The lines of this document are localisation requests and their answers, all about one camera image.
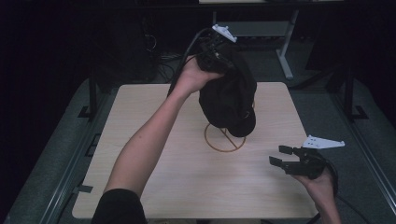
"white tag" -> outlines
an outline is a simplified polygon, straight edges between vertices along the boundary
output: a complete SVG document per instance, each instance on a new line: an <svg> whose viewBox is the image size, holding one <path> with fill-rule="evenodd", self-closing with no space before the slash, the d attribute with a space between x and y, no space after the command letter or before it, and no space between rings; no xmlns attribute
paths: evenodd
<svg viewBox="0 0 396 224"><path fill-rule="evenodd" d="M303 143L303 147L317 148L317 149L328 148L328 147L344 147L345 145L346 144L344 143L344 141L337 142L324 138L314 137L311 135L309 135Z"/></svg>
<svg viewBox="0 0 396 224"><path fill-rule="evenodd" d="M212 29L217 31L219 34L223 35L224 37L227 37L229 40L233 41L234 43L236 42L236 37L233 36L229 31L228 31L228 26L222 27L219 25L214 25L212 26Z"/></svg>

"black sleeve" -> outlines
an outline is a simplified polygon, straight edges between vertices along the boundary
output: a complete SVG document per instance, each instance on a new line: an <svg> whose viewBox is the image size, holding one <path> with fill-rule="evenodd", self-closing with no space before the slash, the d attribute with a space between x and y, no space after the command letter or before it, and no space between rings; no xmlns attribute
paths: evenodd
<svg viewBox="0 0 396 224"><path fill-rule="evenodd" d="M92 218L93 224L146 224L142 203L128 189L111 189L104 193Z"/></svg>

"orange circle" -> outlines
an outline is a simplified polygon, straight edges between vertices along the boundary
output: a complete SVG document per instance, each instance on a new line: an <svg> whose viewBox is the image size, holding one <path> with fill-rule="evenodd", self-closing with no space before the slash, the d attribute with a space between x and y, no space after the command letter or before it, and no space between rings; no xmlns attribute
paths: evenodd
<svg viewBox="0 0 396 224"><path fill-rule="evenodd" d="M219 152L233 152L233 151L236 151L236 150L238 150L239 148L241 148L241 147L245 144L245 142L247 141L247 138L244 137L244 140L243 140L242 144L238 147L238 146L233 142L233 140L227 135L227 129L225 129L225 131L223 131L222 129L219 129L219 130L221 130L221 132L224 134L224 136L227 137L227 139L231 142L231 144L233 144L233 146L235 146L235 148L233 148L233 149L231 149L231 150L219 149L219 148L217 148L217 147L212 146L212 144L210 144L209 141L207 140L207 128L209 128L209 126L210 126L210 123L208 123L208 124L206 125L206 127L205 127L205 131L204 131L205 140L206 140L207 144L208 144L211 148L215 149L216 151L219 151Z"/></svg>

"black cable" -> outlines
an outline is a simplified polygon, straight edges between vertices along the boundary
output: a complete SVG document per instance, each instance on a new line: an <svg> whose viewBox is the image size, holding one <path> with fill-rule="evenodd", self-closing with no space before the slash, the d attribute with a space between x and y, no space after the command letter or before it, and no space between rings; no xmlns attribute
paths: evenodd
<svg viewBox="0 0 396 224"><path fill-rule="evenodd" d="M337 170L335 169L335 166L328 160L321 158L316 155L310 155L310 157L313 157L317 160L324 161L325 162L325 167L328 168L330 174L332 175L332 193L334 195L334 198L338 194L338 173ZM320 219L320 213L317 213L314 217L312 217L306 224L314 224L317 223L317 221Z"/></svg>
<svg viewBox="0 0 396 224"><path fill-rule="evenodd" d="M167 59L164 59L164 60L163 60L163 63L170 63L170 62L172 62L172 61L174 61L174 60L179 60L179 59L181 59L181 57L182 57L182 55L177 55L177 56L169 57L169 58L167 58Z"/></svg>
<svg viewBox="0 0 396 224"><path fill-rule="evenodd" d="M190 58L184 63L184 65L187 64L189 61L191 61L191 59L195 58L197 55L199 55L199 54L195 54L194 56L190 57Z"/></svg>
<svg viewBox="0 0 396 224"><path fill-rule="evenodd" d="M171 94L171 92L173 91L173 89L176 86L177 80L180 77L181 70L183 69L183 66L186 64L185 63L186 59L189 56L192 47L194 46L194 44L197 41L197 39L201 36L201 34L203 34L204 32L207 32L207 31L212 31L212 29L205 28L205 29L201 30L200 32L198 32L195 35L194 39L191 41L191 43L190 43L189 47L187 48L187 50L184 52L183 57L181 58L181 61L178 64L177 70L176 70L176 72L175 72L175 74L174 74L174 76L172 78L172 83L171 83L171 86L170 86L169 91L168 91L168 96Z"/></svg>
<svg viewBox="0 0 396 224"><path fill-rule="evenodd" d="M175 70L173 69L173 67L169 66L168 64L160 63L160 66L162 67L162 70L159 70L160 75L163 77L165 83L170 82L172 80L172 76L175 74ZM165 67L171 70L172 75L170 77L166 74Z"/></svg>

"cap brim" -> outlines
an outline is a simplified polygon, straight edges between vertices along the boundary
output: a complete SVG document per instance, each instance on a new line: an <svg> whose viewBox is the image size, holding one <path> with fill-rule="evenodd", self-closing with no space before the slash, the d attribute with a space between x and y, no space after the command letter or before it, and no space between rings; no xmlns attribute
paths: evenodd
<svg viewBox="0 0 396 224"><path fill-rule="evenodd" d="M234 137L246 137L253 132L255 127L256 114L251 107L248 116L233 127L228 127L228 132Z"/></svg>

